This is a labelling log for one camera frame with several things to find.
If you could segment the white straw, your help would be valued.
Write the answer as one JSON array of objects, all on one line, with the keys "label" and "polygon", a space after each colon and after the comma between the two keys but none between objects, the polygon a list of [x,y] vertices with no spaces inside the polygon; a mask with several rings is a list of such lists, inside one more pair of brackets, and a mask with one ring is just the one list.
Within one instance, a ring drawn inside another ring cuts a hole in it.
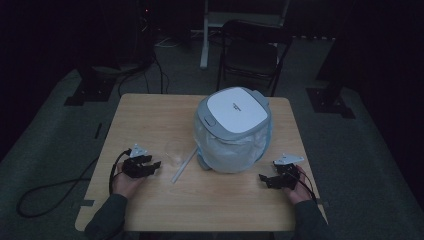
[{"label": "white straw", "polygon": [[173,176],[173,178],[171,179],[171,183],[175,184],[179,177],[181,176],[181,174],[183,173],[183,171],[185,170],[186,166],[189,164],[189,162],[191,161],[191,159],[194,157],[195,153],[197,152],[197,147],[195,147],[187,156],[187,158],[183,161],[183,163],[181,164],[181,166],[179,167],[179,169],[177,170],[177,172],[175,173],[175,175]]}]

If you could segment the clear plastic cup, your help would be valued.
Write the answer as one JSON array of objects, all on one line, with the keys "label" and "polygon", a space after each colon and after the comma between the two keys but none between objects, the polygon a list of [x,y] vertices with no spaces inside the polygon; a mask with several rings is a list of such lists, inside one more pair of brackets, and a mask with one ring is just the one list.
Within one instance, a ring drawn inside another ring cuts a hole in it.
[{"label": "clear plastic cup", "polygon": [[179,140],[171,140],[165,146],[165,154],[173,166],[179,166],[186,154],[186,145]]}]

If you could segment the black folding chair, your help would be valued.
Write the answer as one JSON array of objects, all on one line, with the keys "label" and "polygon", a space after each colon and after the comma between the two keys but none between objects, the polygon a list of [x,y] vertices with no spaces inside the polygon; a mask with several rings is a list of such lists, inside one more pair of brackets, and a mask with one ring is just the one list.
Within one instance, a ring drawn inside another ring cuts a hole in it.
[{"label": "black folding chair", "polygon": [[216,90],[231,74],[266,80],[273,96],[292,42],[292,35],[282,26],[239,19],[227,21],[221,28]]}]

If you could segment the person's left hand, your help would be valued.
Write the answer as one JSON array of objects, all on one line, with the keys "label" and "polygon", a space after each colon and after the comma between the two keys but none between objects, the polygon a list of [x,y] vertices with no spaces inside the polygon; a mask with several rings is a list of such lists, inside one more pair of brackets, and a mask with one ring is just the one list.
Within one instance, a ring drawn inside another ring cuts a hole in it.
[{"label": "person's left hand", "polygon": [[131,178],[125,173],[117,174],[113,178],[112,193],[130,199],[144,181],[144,178]]}]

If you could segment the white plastic trash bag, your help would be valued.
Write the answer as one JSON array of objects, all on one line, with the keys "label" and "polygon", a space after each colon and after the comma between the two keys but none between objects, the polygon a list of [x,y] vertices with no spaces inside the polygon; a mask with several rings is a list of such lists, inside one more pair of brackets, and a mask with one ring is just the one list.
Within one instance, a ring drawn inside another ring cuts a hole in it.
[{"label": "white plastic trash bag", "polygon": [[251,168],[267,151],[272,136],[273,121],[258,131],[237,140],[223,140],[194,120],[194,140],[198,146],[199,164],[204,169],[220,173],[238,173]]}]

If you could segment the person's right hand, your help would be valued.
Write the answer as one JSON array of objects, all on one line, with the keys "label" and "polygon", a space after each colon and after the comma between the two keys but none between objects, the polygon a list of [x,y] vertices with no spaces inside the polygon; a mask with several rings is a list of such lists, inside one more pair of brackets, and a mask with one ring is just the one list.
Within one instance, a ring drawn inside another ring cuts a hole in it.
[{"label": "person's right hand", "polygon": [[303,201],[309,201],[312,199],[312,196],[308,190],[308,187],[305,183],[305,171],[297,165],[296,168],[300,172],[300,180],[296,184],[294,189],[284,188],[283,192],[286,194],[288,199],[293,205],[296,205]]}]

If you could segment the grey white lidded trash can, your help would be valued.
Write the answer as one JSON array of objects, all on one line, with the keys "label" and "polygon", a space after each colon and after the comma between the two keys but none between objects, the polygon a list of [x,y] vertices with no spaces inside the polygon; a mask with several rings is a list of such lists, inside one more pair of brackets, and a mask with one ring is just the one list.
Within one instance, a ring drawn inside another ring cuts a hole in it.
[{"label": "grey white lidded trash can", "polygon": [[237,140],[272,120],[269,100],[256,90],[231,87],[201,100],[194,114],[206,129],[223,140]]}]

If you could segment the black stand base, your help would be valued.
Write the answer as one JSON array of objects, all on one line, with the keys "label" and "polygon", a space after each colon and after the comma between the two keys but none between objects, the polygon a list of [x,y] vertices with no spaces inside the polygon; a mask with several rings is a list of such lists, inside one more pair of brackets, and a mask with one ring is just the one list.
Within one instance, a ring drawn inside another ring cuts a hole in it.
[{"label": "black stand base", "polygon": [[81,77],[77,89],[69,96],[65,106],[82,106],[85,102],[107,102],[116,83],[114,77],[105,76],[91,66],[80,66],[77,71]]},{"label": "black stand base", "polygon": [[352,109],[340,95],[321,88],[307,88],[306,92],[315,113],[339,114],[346,119],[355,119]]}]

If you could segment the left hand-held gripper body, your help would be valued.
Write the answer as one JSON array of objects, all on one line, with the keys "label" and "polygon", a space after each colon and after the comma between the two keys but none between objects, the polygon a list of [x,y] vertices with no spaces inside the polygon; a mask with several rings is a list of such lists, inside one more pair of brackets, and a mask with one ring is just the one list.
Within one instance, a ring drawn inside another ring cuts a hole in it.
[{"label": "left hand-held gripper body", "polygon": [[147,163],[142,163],[141,156],[143,155],[148,155],[147,151],[135,144],[130,151],[129,158],[122,165],[122,172],[131,178],[142,178],[151,175],[147,173]]}]

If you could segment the white metal stand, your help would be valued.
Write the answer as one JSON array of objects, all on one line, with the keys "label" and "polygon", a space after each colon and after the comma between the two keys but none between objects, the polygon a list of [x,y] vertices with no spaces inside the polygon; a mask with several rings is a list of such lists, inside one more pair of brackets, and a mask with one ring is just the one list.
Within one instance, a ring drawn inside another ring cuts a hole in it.
[{"label": "white metal stand", "polygon": [[247,13],[210,10],[209,2],[210,0],[204,0],[202,30],[203,45],[200,57],[200,68],[202,70],[205,70],[208,67],[210,28],[221,28],[225,22],[232,19],[251,20],[260,23],[283,26],[291,0],[282,0],[281,9],[277,13],[273,14],[259,13],[257,10],[253,10],[252,12]]}]

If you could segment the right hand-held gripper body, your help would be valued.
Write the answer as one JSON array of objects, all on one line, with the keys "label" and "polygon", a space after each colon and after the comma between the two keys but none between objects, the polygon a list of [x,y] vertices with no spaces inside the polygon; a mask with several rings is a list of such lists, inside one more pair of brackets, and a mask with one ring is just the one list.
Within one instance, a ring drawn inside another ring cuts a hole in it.
[{"label": "right hand-held gripper body", "polygon": [[283,174],[278,174],[278,187],[294,189],[300,179],[300,172],[295,164],[303,161],[302,156],[293,154],[283,154],[279,159],[274,160],[273,164],[283,166]]}]

